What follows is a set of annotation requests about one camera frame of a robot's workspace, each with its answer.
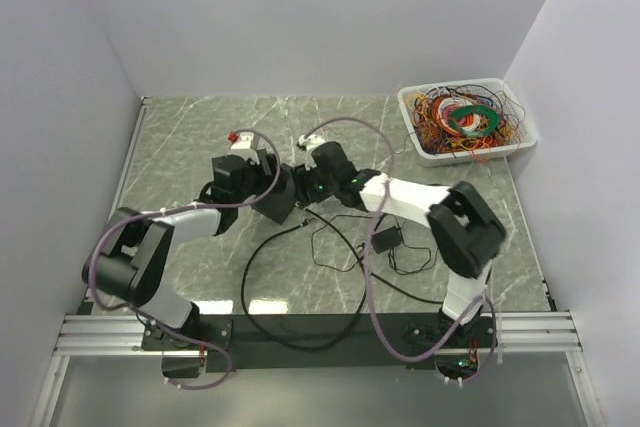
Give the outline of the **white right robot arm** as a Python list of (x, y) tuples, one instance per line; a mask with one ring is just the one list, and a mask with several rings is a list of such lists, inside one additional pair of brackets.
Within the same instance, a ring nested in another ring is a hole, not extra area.
[(485, 290), (491, 263), (506, 240), (506, 229), (473, 185), (423, 185), (373, 169), (358, 170), (342, 146), (317, 135), (300, 137), (305, 161), (296, 169), (300, 203), (336, 198), (343, 206), (401, 217), (429, 228), (449, 269), (440, 334), (452, 346), (475, 333), (480, 307), (464, 309)]

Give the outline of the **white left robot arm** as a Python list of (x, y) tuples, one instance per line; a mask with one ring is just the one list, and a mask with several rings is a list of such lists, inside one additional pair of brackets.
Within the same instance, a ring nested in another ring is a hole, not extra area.
[(190, 204), (165, 212), (114, 211), (82, 269), (93, 296), (101, 291), (155, 319), (180, 349), (199, 341), (200, 309), (163, 282), (170, 252), (191, 240), (225, 233), (239, 208), (261, 201), (282, 177), (278, 156), (264, 149), (257, 162), (233, 154), (215, 157), (212, 170), (213, 179)]

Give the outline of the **black network switch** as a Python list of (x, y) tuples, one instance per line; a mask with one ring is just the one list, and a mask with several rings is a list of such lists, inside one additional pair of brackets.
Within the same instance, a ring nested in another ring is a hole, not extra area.
[(282, 225), (296, 203), (296, 181), (293, 168), (283, 164), (276, 187), (251, 208), (267, 219)]

